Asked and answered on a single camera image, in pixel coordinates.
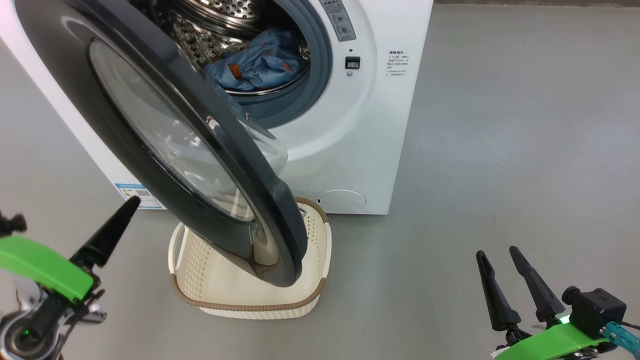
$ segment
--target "laundry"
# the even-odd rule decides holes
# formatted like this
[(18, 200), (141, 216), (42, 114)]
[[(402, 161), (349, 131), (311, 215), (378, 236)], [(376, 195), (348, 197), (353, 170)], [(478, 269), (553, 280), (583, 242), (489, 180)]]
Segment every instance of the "laundry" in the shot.
[(214, 82), (231, 90), (251, 91), (286, 84), (306, 65), (298, 52), (300, 41), (293, 31), (268, 28), (239, 52), (224, 52), (204, 70)]

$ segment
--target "warning label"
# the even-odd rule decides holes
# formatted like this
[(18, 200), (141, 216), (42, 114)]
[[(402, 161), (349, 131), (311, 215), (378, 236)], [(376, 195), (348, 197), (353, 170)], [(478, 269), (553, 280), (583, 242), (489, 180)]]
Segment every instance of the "warning label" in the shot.
[(406, 76), (409, 55), (404, 51), (389, 51), (387, 58), (387, 76)]

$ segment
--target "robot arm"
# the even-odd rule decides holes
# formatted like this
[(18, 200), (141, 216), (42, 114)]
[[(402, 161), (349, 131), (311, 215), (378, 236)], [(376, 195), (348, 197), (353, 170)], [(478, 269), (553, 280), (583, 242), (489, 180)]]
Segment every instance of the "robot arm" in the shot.
[(492, 327), (507, 330), (506, 345), (498, 346), (493, 353), (496, 360), (593, 359), (617, 346), (640, 359), (640, 339), (618, 325), (627, 310), (625, 303), (603, 289), (583, 293), (572, 286), (562, 296), (563, 302), (572, 307), (572, 314), (567, 322), (560, 321), (556, 315), (564, 311), (562, 303), (517, 247), (509, 252), (533, 296), (536, 316), (547, 329), (531, 336), (518, 328), (520, 315), (504, 298), (486, 255), (478, 251), (476, 259)]
[[(100, 278), (93, 268), (107, 263), (138, 205), (140, 198), (131, 197), (69, 260), (12, 235), (26, 230), (24, 218), (0, 216), (0, 267), (36, 281), (39, 290), (39, 296), (19, 297), (20, 311), (1, 319), (0, 358), (57, 360), (75, 324), (104, 320), (96, 303), (104, 290), (97, 290)], [(64, 325), (69, 328), (62, 334)]]

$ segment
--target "cable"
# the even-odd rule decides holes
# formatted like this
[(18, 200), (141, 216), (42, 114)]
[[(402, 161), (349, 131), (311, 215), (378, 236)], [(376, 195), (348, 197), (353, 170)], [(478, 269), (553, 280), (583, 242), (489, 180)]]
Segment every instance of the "cable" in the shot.
[(64, 321), (62, 321), (60, 323), (60, 324), (65, 324), (65, 323), (67, 323), (67, 321), (69, 321), (69, 319), (71, 319), (71, 322), (69, 323), (69, 328), (65, 332), (65, 335), (62, 337), (60, 342), (56, 345), (56, 350), (55, 350), (53, 356), (51, 357), (51, 359), (58, 359), (60, 357), (60, 354), (62, 354), (62, 348), (67, 343), (67, 340), (69, 339), (69, 335), (71, 335), (71, 332), (76, 328), (76, 325), (80, 322), (82, 317), (87, 314), (87, 310), (89, 309), (89, 305), (91, 305), (94, 302), (98, 301), (98, 299), (100, 299), (103, 295), (104, 295), (104, 289), (98, 291), (96, 294), (90, 294), (89, 295), (89, 299), (84, 303), (84, 306), (82, 307), (83, 311), (81, 311), (79, 313), (71, 312), (64, 319)]
[(631, 329), (640, 330), (640, 326), (628, 322), (620, 322), (620, 325), (630, 327)]

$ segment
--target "brown basket rim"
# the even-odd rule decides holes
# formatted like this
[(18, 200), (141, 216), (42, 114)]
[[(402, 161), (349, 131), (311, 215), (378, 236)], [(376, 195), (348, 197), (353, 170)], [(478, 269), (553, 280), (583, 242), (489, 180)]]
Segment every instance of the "brown basket rim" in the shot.
[[(313, 202), (313, 201), (311, 201), (309, 199), (304, 199), (302, 197), (296, 197), (296, 202), (299, 202), (301, 204), (310, 206), (311, 208), (313, 208), (314, 210), (316, 210), (320, 214), (320, 217), (322, 218), (322, 220), (326, 224), (329, 222), (329, 218), (326, 216), (326, 213), (315, 202)], [(311, 303), (315, 298), (317, 298), (320, 295), (320, 291), (322, 291), (322, 289), (324, 288), (325, 282), (326, 282), (326, 278), (323, 277), (322, 279), (320, 279), (320, 283), (318, 284), (318, 286), (316, 287), (314, 292), (311, 293), (311, 295), (307, 296), (305, 299), (303, 299), (301, 301), (293, 302), (293, 303), (290, 303), (290, 304), (279, 304), (279, 305), (229, 305), (229, 304), (217, 304), (217, 303), (213, 303), (213, 302), (204, 302), (204, 301), (193, 300), (192, 298), (190, 298), (187, 295), (185, 295), (182, 292), (182, 290), (180, 289), (180, 286), (178, 285), (178, 277), (177, 277), (177, 275), (171, 274), (171, 285), (172, 285), (172, 288), (173, 288), (176, 296), (178, 296), (178, 298), (180, 300), (182, 300), (184, 303), (186, 303), (188, 305), (191, 305), (191, 306), (202, 307), (204, 309), (223, 310), (223, 311), (278, 311), (278, 310), (299, 309), (299, 308), (301, 308), (303, 306), (306, 306), (307, 304)]]

